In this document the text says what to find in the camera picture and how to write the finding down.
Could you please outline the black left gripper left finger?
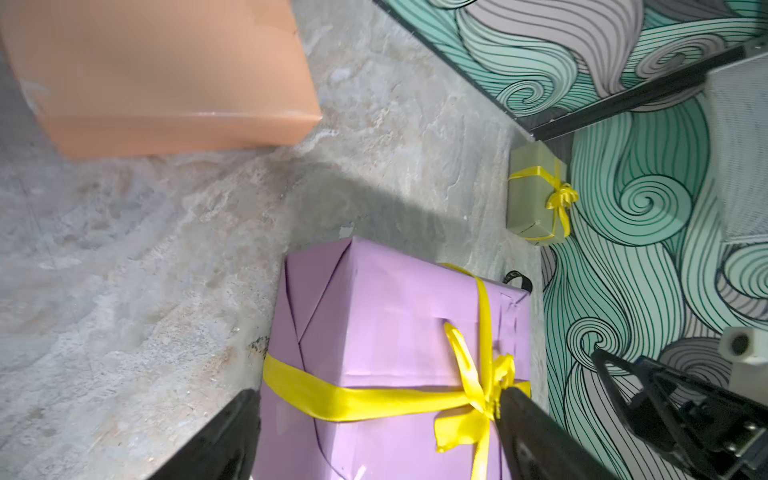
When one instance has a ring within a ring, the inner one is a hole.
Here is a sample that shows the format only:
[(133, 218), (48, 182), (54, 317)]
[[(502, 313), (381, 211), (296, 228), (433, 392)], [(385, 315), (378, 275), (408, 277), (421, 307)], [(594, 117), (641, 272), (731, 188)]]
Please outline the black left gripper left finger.
[(240, 391), (150, 479), (250, 479), (260, 432), (259, 406), (258, 391)]

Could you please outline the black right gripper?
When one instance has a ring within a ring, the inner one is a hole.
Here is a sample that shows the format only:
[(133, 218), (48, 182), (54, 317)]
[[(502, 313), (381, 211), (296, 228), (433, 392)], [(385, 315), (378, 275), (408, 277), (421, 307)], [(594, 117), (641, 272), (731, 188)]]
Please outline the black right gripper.
[[(605, 350), (591, 358), (621, 423), (693, 479), (765, 479), (767, 408), (649, 358), (635, 366)], [(608, 366), (634, 374), (629, 400)]]

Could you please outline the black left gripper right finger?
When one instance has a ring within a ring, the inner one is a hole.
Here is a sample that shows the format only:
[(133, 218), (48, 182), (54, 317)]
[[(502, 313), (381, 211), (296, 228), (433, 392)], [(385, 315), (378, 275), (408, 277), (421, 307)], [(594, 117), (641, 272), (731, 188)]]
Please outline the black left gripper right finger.
[(496, 426), (515, 480), (615, 480), (616, 476), (523, 391), (506, 389)]

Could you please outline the black ribbon gold lettering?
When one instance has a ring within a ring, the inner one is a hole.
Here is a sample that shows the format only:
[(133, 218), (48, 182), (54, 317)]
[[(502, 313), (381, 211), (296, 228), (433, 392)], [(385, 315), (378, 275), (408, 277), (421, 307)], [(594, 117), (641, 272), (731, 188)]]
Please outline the black ribbon gold lettering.
[(520, 285), (518, 286), (519, 289), (524, 290), (529, 294), (533, 292), (532, 280), (528, 276), (521, 273), (520, 271), (511, 270), (507, 272), (503, 278), (503, 283), (505, 285), (510, 285), (513, 281), (519, 281), (520, 283)]

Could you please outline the peach gift box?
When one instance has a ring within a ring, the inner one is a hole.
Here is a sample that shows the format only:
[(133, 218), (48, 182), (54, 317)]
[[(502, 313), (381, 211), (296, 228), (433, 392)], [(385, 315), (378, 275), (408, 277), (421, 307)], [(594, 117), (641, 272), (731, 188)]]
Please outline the peach gift box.
[(5, 1), (1, 43), (71, 158), (288, 146), (322, 117), (287, 1)]

